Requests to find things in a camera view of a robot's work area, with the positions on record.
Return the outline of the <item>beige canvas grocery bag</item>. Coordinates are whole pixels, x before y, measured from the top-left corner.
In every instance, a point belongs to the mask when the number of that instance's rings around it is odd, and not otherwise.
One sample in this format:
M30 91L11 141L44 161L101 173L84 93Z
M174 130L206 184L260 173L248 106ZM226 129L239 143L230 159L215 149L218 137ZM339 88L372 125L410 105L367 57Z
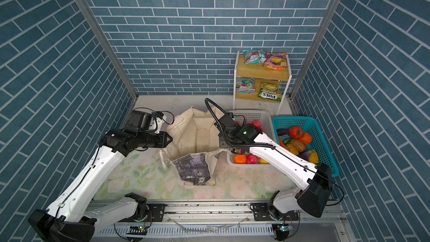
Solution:
M163 168L174 168L185 185L215 186L215 168L225 150L219 146L211 112L191 107L177 115L166 131L172 142L159 150Z

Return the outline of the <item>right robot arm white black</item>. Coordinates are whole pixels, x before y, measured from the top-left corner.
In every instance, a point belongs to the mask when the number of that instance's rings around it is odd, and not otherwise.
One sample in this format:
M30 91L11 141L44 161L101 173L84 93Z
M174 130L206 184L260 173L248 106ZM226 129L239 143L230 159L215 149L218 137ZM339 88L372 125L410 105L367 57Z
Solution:
M240 126L228 114L215 119L221 148L241 149L267 161L288 176L295 189L276 191L267 204L268 213L278 220L293 210L303 210L313 217L321 217L334 185L331 168L313 164L294 155L273 141L252 124Z

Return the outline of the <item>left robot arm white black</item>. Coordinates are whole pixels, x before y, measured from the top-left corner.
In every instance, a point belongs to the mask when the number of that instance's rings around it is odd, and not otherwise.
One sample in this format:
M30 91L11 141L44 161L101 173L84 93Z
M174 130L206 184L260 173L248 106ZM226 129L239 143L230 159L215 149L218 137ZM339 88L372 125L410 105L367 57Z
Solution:
M172 137L161 130L167 111L145 108L131 112L125 126L106 132L75 180L46 209L36 209L28 222L45 242L89 242L102 229L129 218L145 222L147 199L135 193L90 211L88 205L110 173L134 150L162 149Z

